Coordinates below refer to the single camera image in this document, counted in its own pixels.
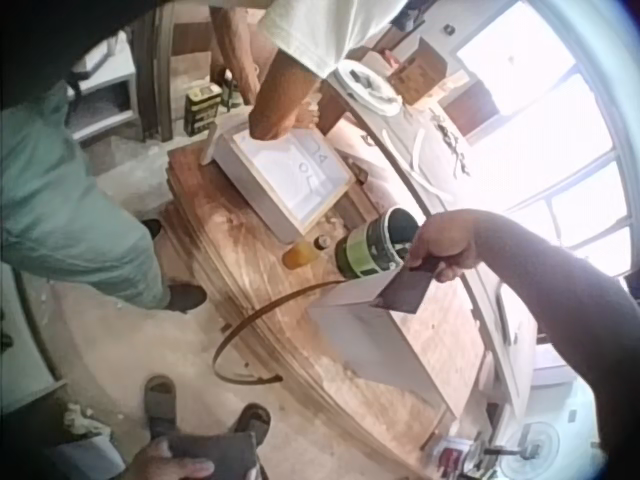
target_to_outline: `window frame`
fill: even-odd
[[[455,50],[454,55],[456,59],[459,60],[465,71],[471,74],[471,78],[477,77],[473,75],[473,72],[470,72],[467,69],[464,61],[458,55],[458,52],[465,45],[471,42],[480,32],[487,28],[492,22],[494,22],[513,5],[515,5],[518,1],[522,0],[513,0],[506,3],[502,9],[495,13],[495,15],[487,19],[486,22],[483,22],[483,24],[477,30],[466,37]],[[538,192],[537,194],[532,195],[531,197],[509,207],[503,213],[505,215],[515,213],[518,210],[524,209],[542,200],[545,202],[549,214],[551,215],[554,228],[556,230],[556,235],[558,236],[558,238],[560,238],[560,227],[551,204],[552,198],[567,191],[573,186],[578,185],[582,181],[586,180],[587,178],[591,177],[603,168],[610,165],[611,162],[616,162],[627,206],[627,215],[602,232],[599,232],[598,234],[593,235],[592,237],[585,239],[576,245],[571,245],[566,248],[571,251],[577,251],[616,232],[619,229],[629,227],[631,232],[631,269],[619,275],[619,277],[622,277],[640,266],[640,221],[637,220],[640,218],[640,183],[634,181],[634,166],[632,164],[632,162],[634,161],[632,154],[633,150],[630,146],[626,129],[624,127],[624,124],[620,121],[616,114],[615,102],[611,99],[610,95],[607,92],[607,89],[604,88],[603,81],[600,78],[597,69],[593,65],[588,52],[586,52],[585,48],[580,44],[579,41],[576,41],[575,36],[571,34],[570,29],[566,28],[566,26],[564,26],[562,22],[559,21],[553,10],[545,5],[544,0],[528,0],[527,2],[523,3],[528,3],[536,11],[536,13],[538,13],[543,18],[543,20],[549,24],[554,33],[565,44],[566,48],[576,60],[576,63],[569,70],[567,70],[567,72],[565,72],[558,79],[558,81],[551,88],[549,88],[549,90],[547,90],[545,95],[553,92],[573,75],[581,75],[585,83],[594,93],[596,104],[598,105],[602,118],[604,119],[604,122],[607,126],[609,135],[611,136],[612,147],[609,151],[595,158],[569,177],[564,178],[559,182],[556,182],[554,185],[551,185],[550,187]],[[509,115],[496,115],[491,120],[485,122],[482,126],[471,132],[471,134],[467,136],[468,143],[473,146],[474,144],[480,142],[482,139],[488,137],[493,132],[509,123],[511,120],[517,118],[519,115],[522,115],[523,112],[525,112],[529,107],[539,101],[540,98],[535,100],[533,103],[529,103],[516,110],[515,112],[512,112]]]

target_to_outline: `sandal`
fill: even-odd
[[[262,405],[249,403],[240,412],[240,416],[231,427],[234,433],[253,432],[256,437],[256,445],[264,443],[269,428],[271,427],[271,414]]]
[[[176,386],[169,377],[155,375],[144,386],[144,413],[151,440],[176,433]]]

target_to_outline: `white box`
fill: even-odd
[[[278,140],[249,136],[248,124],[226,129],[213,158],[283,243],[292,243],[347,191],[353,174],[317,130],[294,129]]]
[[[416,315],[371,307],[397,270],[342,283],[308,307],[345,367],[462,414],[482,340],[456,284],[432,282]]]

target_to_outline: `window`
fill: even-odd
[[[498,210],[512,207],[592,162],[612,147],[595,97],[570,77],[473,146],[474,177]]]
[[[551,201],[563,245],[577,245],[627,216],[622,181],[615,162]]]
[[[628,272],[633,219],[617,152],[569,50],[517,2],[458,56],[500,110],[471,157],[490,208],[609,275]]]
[[[505,115],[539,98],[575,64],[549,25],[520,2],[460,49],[458,56],[482,78]]]

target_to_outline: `man's forearm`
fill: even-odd
[[[211,24],[226,67],[238,82],[247,105],[254,105],[260,82],[251,55],[246,11],[241,8],[210,8]]]
[[[293,126],[298,108],[318,83],[318,77],[282,50],[262,83],[249,114],[249,132],[258,140],[274,140]]]
[[[525,302],[558,352],[590,384],[603,442],[640,401],[640,310],[613,279],[505,217],[479,213],[478,256]]]

